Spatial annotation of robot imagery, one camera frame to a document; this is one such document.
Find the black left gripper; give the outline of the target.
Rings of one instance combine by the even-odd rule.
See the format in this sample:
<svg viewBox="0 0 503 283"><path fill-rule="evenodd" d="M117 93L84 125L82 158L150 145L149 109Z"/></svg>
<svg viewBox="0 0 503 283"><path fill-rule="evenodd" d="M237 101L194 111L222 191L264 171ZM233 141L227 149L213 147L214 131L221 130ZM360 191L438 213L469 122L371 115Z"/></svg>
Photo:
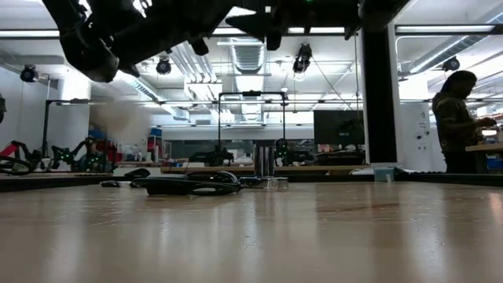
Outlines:
<svg viewBox="0 0 503 283"><path fill-rule="evenodd" d="M136 64L184 42L206 55L204 40L235 6L232 0L153 1L144 16L117 32L118 69L138 77Z"/></svg>

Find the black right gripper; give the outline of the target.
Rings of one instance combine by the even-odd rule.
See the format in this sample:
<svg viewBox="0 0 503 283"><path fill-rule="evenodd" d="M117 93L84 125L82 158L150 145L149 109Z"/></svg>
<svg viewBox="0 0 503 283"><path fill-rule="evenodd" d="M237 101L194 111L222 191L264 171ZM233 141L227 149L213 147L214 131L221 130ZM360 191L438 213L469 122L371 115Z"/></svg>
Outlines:
<svg viewBox="0 0 503 283"><path fill-rule="evenodd" d="M279 0L273 12L228 17L226 23L255 38L274 36L277 50L289 28L308 35L313 28L340 27L349 39L362 26L358 8L357 0Z"/></svg>

